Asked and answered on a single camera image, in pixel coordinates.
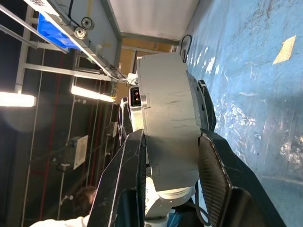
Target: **blue floor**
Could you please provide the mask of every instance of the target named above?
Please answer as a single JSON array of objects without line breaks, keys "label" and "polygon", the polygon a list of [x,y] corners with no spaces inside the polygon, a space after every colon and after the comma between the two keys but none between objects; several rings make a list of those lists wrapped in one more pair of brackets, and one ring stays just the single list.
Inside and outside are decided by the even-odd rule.
[{"label": "blue floor", "polygon": [[[303,226],[303,1],[201,0],[186,34],[216,132],[255,172],[289,227]],[[296,35],[291,58],[273,65]]]}]

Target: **light fixture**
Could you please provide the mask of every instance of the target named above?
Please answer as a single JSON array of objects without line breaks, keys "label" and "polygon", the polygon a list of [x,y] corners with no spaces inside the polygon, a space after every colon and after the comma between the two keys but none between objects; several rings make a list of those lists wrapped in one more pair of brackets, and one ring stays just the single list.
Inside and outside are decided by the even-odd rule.
[{"label": "light fixture", "polygon": [[32,107],[36,98],[21,93],[0,92],[0,106]]},{"label": "light fixture", "polygon": [[73,95],[83,96],[86,98],[100,99],[111,103],[115,100],[114,97],[99,94],[98,92],[90,91],[74,85],[71,86],[71,93]]}]

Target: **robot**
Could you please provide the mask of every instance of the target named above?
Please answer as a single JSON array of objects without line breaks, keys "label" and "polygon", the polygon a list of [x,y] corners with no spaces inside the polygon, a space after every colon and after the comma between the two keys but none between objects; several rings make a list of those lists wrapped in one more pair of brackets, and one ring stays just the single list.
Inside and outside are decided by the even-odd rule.
[{"label": "robot", "polygon": [[140,57],[137,75],[121,104],[121,148],[102,174],[88,227],[165,227],[182,204],[200,226],[284,227],[254,173],[214,133],[207,86],[180,56]]}]

